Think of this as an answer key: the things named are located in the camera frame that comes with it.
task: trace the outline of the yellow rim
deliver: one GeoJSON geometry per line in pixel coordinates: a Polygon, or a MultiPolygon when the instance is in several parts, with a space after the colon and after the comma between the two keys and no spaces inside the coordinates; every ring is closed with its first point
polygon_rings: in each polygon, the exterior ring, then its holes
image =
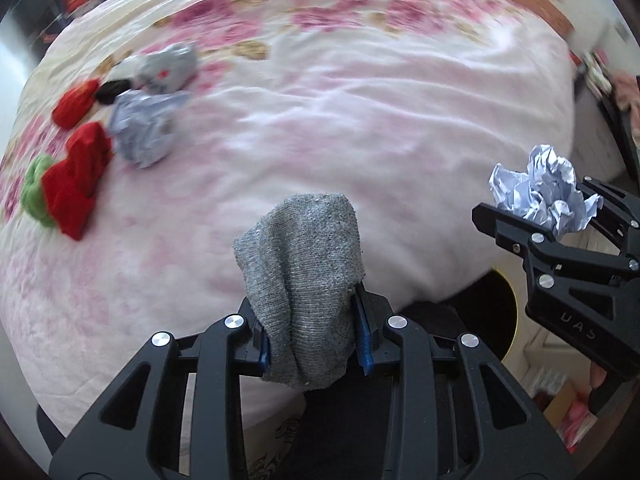
{"type": "Polygon", "coordinates": [[[516,341],[516,332],[518,331],[518,322],[520,321],[520,309],[518,305],[518,297],[516,296],[516,293],[513,289],[513,285],[511,285],[511,282],[509,281],[509,279],[502,273],[500,269],[496,269],[494,267],[494,270],[495,272],[500,274],[503,280],[507,282],[507,285],[509,285],[509,289],[511,290],[511,295],[513,296],[513,303],[515,303],[516,305],[516,328],[513,331],[513,337],[511,338],[511,344],[509,345],[509,349],[507,350],[507,353],[504,355],[504,357],[501,359],[501,361],[503,362],[507,358],[507,355],[509,355],[509,352],[511,352],[511,349],[513,348],[513,343],[516,341]]]}

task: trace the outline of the green cloth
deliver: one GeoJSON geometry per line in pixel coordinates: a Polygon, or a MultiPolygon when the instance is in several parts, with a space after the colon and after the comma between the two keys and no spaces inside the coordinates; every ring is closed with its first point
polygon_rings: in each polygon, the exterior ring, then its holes
{"type": "Polygon", "coordinates": [[[20,203],[24,210],[40,222],[44,227],[55,227],[55,220],[47,211],[47,203],[42,191],[42,175],[54,164],[55,159],[47,153],[42,153],[31,161],[27,174],[24,176],[20,203]]]}

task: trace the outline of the bed sheet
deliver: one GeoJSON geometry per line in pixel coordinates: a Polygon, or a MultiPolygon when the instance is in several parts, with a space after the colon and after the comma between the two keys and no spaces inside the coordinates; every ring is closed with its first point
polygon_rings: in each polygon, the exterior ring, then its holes
{"type": "MultiPolygon", "coordinates": [[[[493,166],[523,169],[541,142],[567,155],[572,121],[566,44],[506,0],[109,0],[24,89],[0,170],[0,319],[68,433],[154,332],[236,311],[232,241],[285,197],[344,193],[366,287],[396,309],[440,300],[499,257],[470,214],[493,166]],[[174,151],[146,170],[116,156],[81,242],[43,229],[18,195],[34,156],[64,155],[57,99],[173,41],[200,50],[174,151]]],[[[295,394],[243,381],[245,426],[295,394]]]]}

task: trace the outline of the crumpled paper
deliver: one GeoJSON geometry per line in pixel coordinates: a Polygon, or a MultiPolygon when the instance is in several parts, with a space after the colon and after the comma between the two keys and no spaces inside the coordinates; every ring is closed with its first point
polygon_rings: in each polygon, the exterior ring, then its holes
{"type": "Polygon", "coordinates": [[[602,207],[600,195],[585,200],[575,185],[573,165],[548,144],[533,148],[527,173],[497,164],[489,179],[498,208],[552,229],[558,240],[583,230],[602,207]]]}
{"type": "Polygon", "coordinates": [[[114,139],[114,151],[140,168],[167,156],[177,135],[174,112],[189,97],[189,92],[153,96],[142,90],[129,90],[120,94],[107,126],[114,139]]]}

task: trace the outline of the screw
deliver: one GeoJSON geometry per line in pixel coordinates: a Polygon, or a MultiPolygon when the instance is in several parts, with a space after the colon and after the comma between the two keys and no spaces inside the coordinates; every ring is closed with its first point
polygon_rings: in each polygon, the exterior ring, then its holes
{"type": "Polygon", "coordinates": [[[538,283],[542,288],[551,288],[552,286],[554,286],[555,282],[556,280],[554,280],[554,277],[549,276],[548,274],[543,274],[538,278],[538,283]]]}
{"type": "Polygon", "coordinates": [[[171,336],[167,332],[158,332],[151,337],[151,342],[154,346],[164,346],[168,344],[169,341],[171,341],[171,336]]]}
{"type": "Polygon", "coordinates": [[[225,319],[225,326],[227,328],[238,328],[244,325],[244,317],[238,314],[232,314],[225,319]]]}
{"type": "Polygon", "coordinates": [[[460,338],[460,342],[469,348],[475,348],[480,344],[480,340],[473,334],[463,334],[460,338]]]}
{"type": "Polygon", "coordinates": [[[402,316],[391,316],[386,322],[392,328],[404,328],[407,324],[406,318],[402,316]]]}

